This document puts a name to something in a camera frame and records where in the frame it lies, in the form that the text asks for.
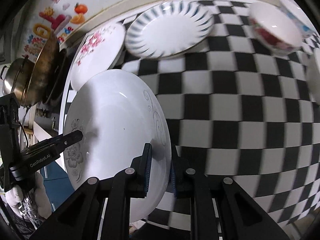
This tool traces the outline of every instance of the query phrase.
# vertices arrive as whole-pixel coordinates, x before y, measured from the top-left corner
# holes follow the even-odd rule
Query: pan handle
[[[7,67],[7,66],[3,66],[2,70],[1,70],[1,73],[0,73],[0,79],[1,79],[1,80],[3,80],[3,79],[2,79],[2,74],[3,74],[4,69],[5,69],[6,67]]]

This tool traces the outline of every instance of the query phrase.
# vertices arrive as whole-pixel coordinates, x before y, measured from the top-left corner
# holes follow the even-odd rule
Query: gloved hand
[[[52,213],[51,204],[45,192],[43,177],[39,172],[36,172],[36,187],[35,201],[36,205],[38,206],[38,213],[41,217],[47,219]],[[14,186],[11,190],[5,193],[5,198],[13,212],[22,218],[22,215],[18,209],[20,202],[23,200],[21,188],[18,185]]]

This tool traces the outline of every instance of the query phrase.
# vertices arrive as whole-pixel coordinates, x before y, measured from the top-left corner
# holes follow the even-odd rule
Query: plate
[[[171,166],[168,126],[151,89],[124,70],[97,74],[71,103],[63,134],[74,130],[83,132],[83,140],[63,153],[74,189],[90,177],[106,179],[130,167],[151,143],[149,191],[144,199],[131,199],[130,221],[149,215],[164,195]]]
[[[71,87],[79,91],[90,78],[113,68],[124,47],[125,28],[111,24],[97,30],[82,46],[72,67]]]
[[[180,54],[200,43],[213,27],[208,8],[195,1],[174,0],[142,13],[128,28],[127,50],[141,58]]]

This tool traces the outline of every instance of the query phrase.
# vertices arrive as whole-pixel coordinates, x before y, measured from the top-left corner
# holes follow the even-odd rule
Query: checkered tablecloth
[[[170,60],[124,50],[115,68],[135,73],[157,96],[180,156],[198,172],[232,177],[284,226],[320,205],[320,108],[305,80],[318,34],[300,51],[274,56],[252,34],[248,3],[199,2],[214,14],[210,37]],[[121,23],[128,28],[138,15]],[[189,202],[168,189],[146,221],[189,230]]]

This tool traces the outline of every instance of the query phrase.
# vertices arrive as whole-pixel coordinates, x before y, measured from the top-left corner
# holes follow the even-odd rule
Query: screw
[[[96,184],[98,180],[95,177],[91,177],[87,181],[88,181],[88,184],[93,185],[93,184]]]
[[[125,173],[126,173],[126,174],[134,174],[134,172],[135,172],[134,168],[127,168],[127,169],[125,169]]]
[[[232,184],[233,183],[233,180],[231,179],[231,178],[229,178],[229,177],[226,177],[226,178],[224,178],[223,179],[223,182],[225,183],[225,184]]]
[[[196,171],[195,171],[195,169],[189,168],[189,169],[186,169],[186,173],[189,175],[193,175],[196,173]]]

